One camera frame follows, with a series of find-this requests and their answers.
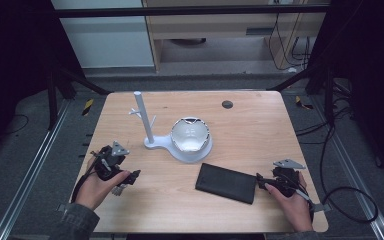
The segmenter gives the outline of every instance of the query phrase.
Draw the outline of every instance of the hand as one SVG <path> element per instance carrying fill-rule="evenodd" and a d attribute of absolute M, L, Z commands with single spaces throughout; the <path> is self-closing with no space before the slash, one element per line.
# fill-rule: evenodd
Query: hand
<path fill-rule="evenodd" d="M 299 182 L 304 188 L 307 187 L 307 183 L 301 173 L 299 173 Z M 268 183 L 265 184 L 265 187 L 280 204 L 286 219 L 292 225 L 295 232 L 313 231 L 307 200 L 297 193 L 287 198 L 277 188 Z"/>
<path fill-rule="evenodd" d="M 95 157 L 92 157 L 87 168 L 92 165 Z M 83 205 L 92 211 L 104 201 L 108 193 L 130 175 L 129 171 L 122 171 L 108 181 L 102 181 L 96 173 L 89 175 L 77 193 L 75 203 Z"/>

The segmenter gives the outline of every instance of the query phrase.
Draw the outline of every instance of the black controller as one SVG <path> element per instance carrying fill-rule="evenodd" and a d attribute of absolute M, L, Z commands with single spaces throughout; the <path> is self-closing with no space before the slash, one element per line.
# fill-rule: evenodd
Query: black controller
<path fill-rule="evenodd" d="M 265 183 L 268 183 L 277 188 L 285 197 L 291 197 L 296 189 L 300 189 L 299 172 L 293 168 L 276 167 L 273 170 L 275 179 L 268 179 L 257 173 L 258 187 L 267 190 Z"/>
<path fill-rule="evenodd" d="M 109 179 L 113 178 L 118 173 L 122 172 L 123 170 L 120 169 L 118 165 L 120 165 L 124 159 L 126 158 L 126 154 L 128 154 L 128 151 L 125 149 L 122 149 L 121 153 L 113 153 L 113 148 L 110 146 L 103 147 L 99 153 L 94 153 L 95 159 L 95 171 L 96 174 L 98 174 L 98 177 L 103 181 L 108 181 Z M 130 184 L 133 185 L 135 183 L 136 178 L 139 177 L 140 170 L 136 170 L 118 186 L 121 184 Z"/>

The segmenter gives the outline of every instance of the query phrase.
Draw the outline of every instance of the wooden table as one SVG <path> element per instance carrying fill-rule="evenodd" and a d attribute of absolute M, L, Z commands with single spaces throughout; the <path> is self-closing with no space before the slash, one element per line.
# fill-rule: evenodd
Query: wooden table
<path fill-rule="evenodd" d="M 96 232 L 123 233 L 261 233 L 292 231 L 277 202 L 256 186 L 252 205 L 195 190 L 201 163 L 272 178 L 273 162 L 286 158 L 305 165 L 297 138 L 278 92 L 208 91 L 144 92 L 149 118 L 157 116 L 154 135 L 167 135 L 182 117 L 204 120 L 213 138 L 210 154 L 195 164 L 174 159 L 165 149 L 148 150 L 142 121 L 129 115 L 137 109 L 132 92 L 108 96 L 88 153 L 112 145 L 130 150 L 122 169 L 142 170 L 120 197 L 109 194 L 96 209 Z M 225 109 L 222 102 L 233 102 Z M 88 154 L 79 173 L 86 170 Z M 308 170 L 302 170 L 311 199 L 319 199 Z M 315 214 L 314 228 L 328 228 L 324 213 Z"/>

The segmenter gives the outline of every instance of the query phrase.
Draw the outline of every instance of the white vertical rod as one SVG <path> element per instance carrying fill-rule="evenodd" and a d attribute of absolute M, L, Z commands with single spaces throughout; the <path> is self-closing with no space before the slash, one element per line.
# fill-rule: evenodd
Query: white vertical rod
<path fill-rule="evenodd" d="M 134 92 L 136 103 L 138 104 L 139 112 L 145 127 L 146 135 L 148 136 L 149 143 L 154 143 L 154 135 L 151 131 L 151 125 L 149 124 L 148 114 L 146 113 L 145 104 L 143 103 L 142 93 L 139 91 Z"/>

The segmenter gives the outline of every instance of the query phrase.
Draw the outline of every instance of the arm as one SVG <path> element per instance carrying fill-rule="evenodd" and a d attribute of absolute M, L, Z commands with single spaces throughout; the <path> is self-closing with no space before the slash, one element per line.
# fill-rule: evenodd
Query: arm
<path fill-rule="evenodd" d="M 89 160 L 87 169 L 94 159 Z M 111 189 L 129 174 L 130 172 L 123 171 L 108 181 L 102 181 L 96 173 L 91 174 L 80 187 L 75 202 L 65 210 L 49 239 L 89 239 L 99 222 L 94 210 L 104 201 Z"/>
<path fill-rule="evenodd" d="M 304 177 L 301 173 L 299 173 L 299 180 L 301 185 L 305 188 L 307 184 L 305 183 Z M 280 204 L 286 219 L 296 232 L 285 239 L 319 239 L 311 223 L 308 203 L 303 197 L 295 193 L 291 197 L 287 198 L 272 185 L 266 183 L 265 187 Z"/>

